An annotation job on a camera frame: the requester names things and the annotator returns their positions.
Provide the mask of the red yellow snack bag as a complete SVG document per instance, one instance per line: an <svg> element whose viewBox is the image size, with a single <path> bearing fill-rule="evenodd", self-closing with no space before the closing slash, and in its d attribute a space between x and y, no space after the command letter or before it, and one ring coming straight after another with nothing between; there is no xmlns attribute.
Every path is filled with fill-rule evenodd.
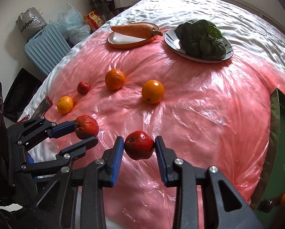
<svg viewBox="0 0 285 229"><path fill-rule="evenodd" d="M89 24L92 33L98 30L105 23L96 10L93 10L89 14L84 15L83 19L85 23Z"/></svg>

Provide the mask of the red apple front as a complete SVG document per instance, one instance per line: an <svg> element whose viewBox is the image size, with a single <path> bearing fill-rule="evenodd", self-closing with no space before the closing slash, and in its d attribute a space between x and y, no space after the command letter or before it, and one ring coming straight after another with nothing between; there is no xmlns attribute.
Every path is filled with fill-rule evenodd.
<svg viewBox="0 0 285 229"><path fill-rule="evenodd" d="M124 150L133 160L149 159L154 152L153 144L151 136L143 131L134 131L126 137Z"/></svg>

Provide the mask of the orange carrot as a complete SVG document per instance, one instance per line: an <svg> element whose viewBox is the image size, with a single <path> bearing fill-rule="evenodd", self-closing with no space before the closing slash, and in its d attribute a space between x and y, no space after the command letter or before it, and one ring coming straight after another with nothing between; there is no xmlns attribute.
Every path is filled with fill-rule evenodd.
<svg viewBox="0 0 285 229"><path fill-rule="evenodd" d="M126 25L115 25L110 27L115 33L126 36L148 39L153 36L162 36L163 33L159 31L153 24L150 23L133 23Z"/></svg>

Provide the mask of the green leafy vegetable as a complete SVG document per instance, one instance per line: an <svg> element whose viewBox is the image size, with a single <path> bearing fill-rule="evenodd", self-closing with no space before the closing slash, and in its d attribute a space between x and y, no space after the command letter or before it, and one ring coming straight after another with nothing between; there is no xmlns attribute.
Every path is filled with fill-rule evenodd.
<svg viewBox="0 0 285 229"><path fill-rule="evenodd" d="M216 25L208 20L187 21L175 29L181 44L185 46L192 55L195 53L189 50L190 41L195 39L200 43L203 55L212 55L221 58L226 54L223 48L223 35Z"/></svg>

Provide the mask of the green shallow tray box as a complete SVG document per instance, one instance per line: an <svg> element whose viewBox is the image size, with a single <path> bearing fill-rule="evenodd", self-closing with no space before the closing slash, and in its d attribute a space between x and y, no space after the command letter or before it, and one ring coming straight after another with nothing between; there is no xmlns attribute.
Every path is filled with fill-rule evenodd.
<svg viewBox="0 0 285 229"><path fill-rule="evenodd" d="M280 199L285 193L285 95L279 89L270 95L270 133L268 150L260 180L251 196L251 208L264 228L282 225L285 207ZM269 213L257 210L263 200L273 199L275 207Z"/></svg>

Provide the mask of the smartphone red case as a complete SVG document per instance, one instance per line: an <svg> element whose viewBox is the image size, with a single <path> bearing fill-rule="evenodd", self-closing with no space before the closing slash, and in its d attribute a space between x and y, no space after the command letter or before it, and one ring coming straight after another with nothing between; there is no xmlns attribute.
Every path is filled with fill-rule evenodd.
<svg viewBox="0 0 285 229"><path fill-rule="evenodd" d="M22 119L17 121L17 123L21 123L29 119L43 117L45 113L48 111L48 109L51 108L51 106L52 106L52 101L48 96L46 96L44 97L44 99L42 100L42 102L39 104L39 106L32 115L29 114L25 115Z"/></svg>

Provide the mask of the orange oval dish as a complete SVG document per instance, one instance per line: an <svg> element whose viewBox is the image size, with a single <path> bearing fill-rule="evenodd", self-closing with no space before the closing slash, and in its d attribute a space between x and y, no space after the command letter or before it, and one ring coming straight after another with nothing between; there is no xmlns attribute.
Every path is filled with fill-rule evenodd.
<svg viewBox="0 0 285 229"><path fill-rule="evenodd" d="M156 24L154 24L154 23L150 23L150 24L153 24L157 29L159 29L159 27ZM157 36L153 36L153 37L148 38L148 39L142 39L142 38L136 38L136 37L122 35L122 34L115 33L112 31L109 34L107 41L108 41L109 45L111 45L112 47L117 48L117 49L132 49L132 48L136 48L136 47L140 47L140 46L144 46L146 44L149 44L152 41L154 41L156 39L156 37Z"/></svg>

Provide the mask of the dark purple plum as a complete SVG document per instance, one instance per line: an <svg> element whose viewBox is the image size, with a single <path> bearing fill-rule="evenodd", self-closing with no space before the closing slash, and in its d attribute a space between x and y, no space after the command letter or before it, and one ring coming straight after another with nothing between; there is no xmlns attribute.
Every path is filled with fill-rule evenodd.
<svg viewBox="0 0 285 229"><path fill-rule="evenodd" d="M275 207L274 200L268 199L268 200L261 201L257 207L257 210L267 214L271 212L274 207Z"/></svg>

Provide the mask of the grey rimmed white plate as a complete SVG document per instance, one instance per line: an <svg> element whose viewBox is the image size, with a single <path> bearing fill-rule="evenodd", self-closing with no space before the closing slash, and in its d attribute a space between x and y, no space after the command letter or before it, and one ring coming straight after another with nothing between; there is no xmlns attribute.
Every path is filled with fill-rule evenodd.
<svg viewBox="0 0 285 229"><path fill-rule="evenodd" d="M188 49L195 53L195 55L192 55L187 51L185 46L181 44L180 39L176 35L175 29L176 28L172 28L164 34L164 41L170 47L170 49L188 60L193 60L200 63L216 64L228 60L233 56L233 48L225 37L223 37L223 48L225 49L226 54L223 57L217 58L216 56L212 55L203 55L200 49L200 43L195 39L189 42L190 47Z"/></svg>

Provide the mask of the small orange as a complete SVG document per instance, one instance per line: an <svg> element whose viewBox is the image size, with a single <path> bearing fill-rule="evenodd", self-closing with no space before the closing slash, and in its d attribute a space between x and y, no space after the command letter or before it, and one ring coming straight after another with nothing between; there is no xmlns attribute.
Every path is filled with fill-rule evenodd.
<svg viewBox="0 0 285 229"><path fill-rule="evenodd" d="M74 101L70 96L63 96L57 102L57 110L61 114L68 114L74 107Z"/></svg>

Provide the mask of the small red apple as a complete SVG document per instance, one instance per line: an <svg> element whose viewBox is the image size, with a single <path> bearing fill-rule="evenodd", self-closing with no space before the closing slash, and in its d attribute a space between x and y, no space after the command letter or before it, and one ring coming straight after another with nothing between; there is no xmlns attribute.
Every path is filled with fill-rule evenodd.
<svg viewBox="0 0 285 229"><path fill-rule="evenodd" d="M87 82L81 81L77 85L77 92L81 95L86 95L90 91L91 87Z"/></svg>

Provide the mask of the black laptop on floor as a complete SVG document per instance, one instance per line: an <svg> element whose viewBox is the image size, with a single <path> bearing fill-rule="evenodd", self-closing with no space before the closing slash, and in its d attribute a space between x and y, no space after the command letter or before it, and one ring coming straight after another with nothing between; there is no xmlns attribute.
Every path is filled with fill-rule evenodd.
<svg viewBox="0 0 285 229"><path fill-rule="evenodd" d="M22 68L6 95L4 117L16 123L40 86L41 80Z"/></svg>

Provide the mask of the translucent blue plastic bag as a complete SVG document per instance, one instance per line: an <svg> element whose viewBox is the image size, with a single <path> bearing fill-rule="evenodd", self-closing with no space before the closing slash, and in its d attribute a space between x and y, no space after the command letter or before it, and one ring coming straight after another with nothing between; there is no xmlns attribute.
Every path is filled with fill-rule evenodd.
<svg viewBox="0 0 285 229"><path fill-rule="evenodd" d="M91 28L86 24L83 15L70 3L66 4L67 11L59 16L57 21L49 21L55 25L64 39L75 45L91 35Z"/></svg>

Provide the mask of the grey printed plastic bag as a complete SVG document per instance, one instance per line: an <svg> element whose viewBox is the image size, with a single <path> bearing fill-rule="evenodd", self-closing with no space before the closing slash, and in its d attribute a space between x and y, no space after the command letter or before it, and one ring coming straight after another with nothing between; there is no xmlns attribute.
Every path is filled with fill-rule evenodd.
<svg viewBox="0 0 285 229"><path fill-rule="evenodd" d="M46 25L45 19L35 7L31 7L26 12L21 13L16 20L16 26L26 42Z"/></svg>

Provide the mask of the light blue suitcase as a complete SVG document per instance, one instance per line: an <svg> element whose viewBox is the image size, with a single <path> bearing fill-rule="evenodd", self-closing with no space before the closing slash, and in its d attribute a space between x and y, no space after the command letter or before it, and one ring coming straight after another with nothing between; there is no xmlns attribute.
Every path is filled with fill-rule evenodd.
<svg viewBox="0 0 285 229"><path fill-rule="evenodd" d="M54 24L47 24L23 49L25 56L46 76L69 51L70 46Z"/></svg>

